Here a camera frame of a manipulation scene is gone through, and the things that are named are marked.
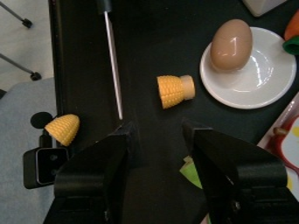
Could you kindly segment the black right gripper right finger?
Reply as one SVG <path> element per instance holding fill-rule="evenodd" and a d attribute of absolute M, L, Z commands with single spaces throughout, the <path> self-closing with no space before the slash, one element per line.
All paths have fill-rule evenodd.
<path fill-rule="evenodd" d="M 299 224 L 282 160 L 252 143 L 184 120 L 211 224 Z"/>

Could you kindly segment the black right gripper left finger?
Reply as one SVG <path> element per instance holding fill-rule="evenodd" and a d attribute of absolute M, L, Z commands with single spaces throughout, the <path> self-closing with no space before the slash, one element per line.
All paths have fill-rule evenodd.
<path fill-rule="evenodd" d="M 137 146 L 129 122 L 60 168 L 43 224 L 123 224 L 127 174 Z"/>

